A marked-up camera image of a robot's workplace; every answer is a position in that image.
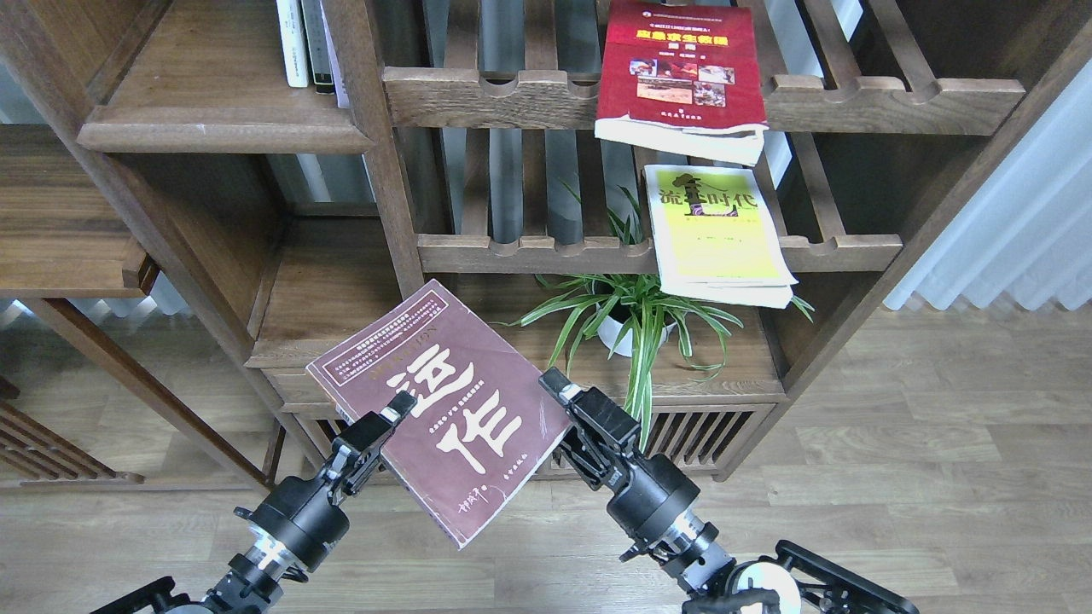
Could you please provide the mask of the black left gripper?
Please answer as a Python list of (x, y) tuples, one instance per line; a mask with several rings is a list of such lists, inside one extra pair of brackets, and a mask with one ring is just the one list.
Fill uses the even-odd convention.
[(415, 394), (397, 391), (379, 413), (340, 433), (313, 479), (284, 479), (254, 512), (239, 509), (256, 535), (245, 555), (251, 566), (265, 574), (314, 571), (351, 528), (340, 504), (370, 479), (383, 442), (416, 405)]

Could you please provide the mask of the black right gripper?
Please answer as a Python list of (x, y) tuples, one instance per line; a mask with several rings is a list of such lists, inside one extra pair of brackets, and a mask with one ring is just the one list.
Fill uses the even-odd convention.
[(661, 564), (703, 563), (705, 522), (695, 517), (699, 489), (665, 454), (639, 450), (640, 425), (601, 392), (585, 392), (557, 367), (539, 377), (568, 413), (572, 427), (561, 442), (571, 467), (590, 489), (613, 492), (607, 513), (632, 540), (620, 562), (648, 555)]

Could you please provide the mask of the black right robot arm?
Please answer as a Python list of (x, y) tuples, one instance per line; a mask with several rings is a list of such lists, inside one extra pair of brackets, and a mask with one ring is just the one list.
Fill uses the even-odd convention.
[(665, 454), (639, 450), (641, 428), (601, 390), (550, 369), (541, 386), (573, 425), (561, 450), (592, 489), (608, 487), (606, 512), (632, 540), (627, 562), (646, 555), (687, 594), (685, 613), (913, 613), (904, 597), (781, 540), (775, 556), (740, 563), (717, 544), (717, 527), (695, 516), (700, 493)]

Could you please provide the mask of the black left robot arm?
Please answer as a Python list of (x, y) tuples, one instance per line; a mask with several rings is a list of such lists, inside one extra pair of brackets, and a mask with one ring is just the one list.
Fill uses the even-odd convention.
[(229, 562), (229, 571), (201, 601), (174, 595), (175, 580), (162, 576), (112, 603), (100, 613), (265, 613), (283, 594), (281, 579), (308, 582), (348, 529), (340, 504), (355, 496), (380, 463), (380, 450), (397, 424), (417, 404), (401, 391), (385, 408), (356, 420), (332, 442), (332, 452), (313, 479), (284, 479), (253, 512), (238, 507), (256, 535), (252, 547)]

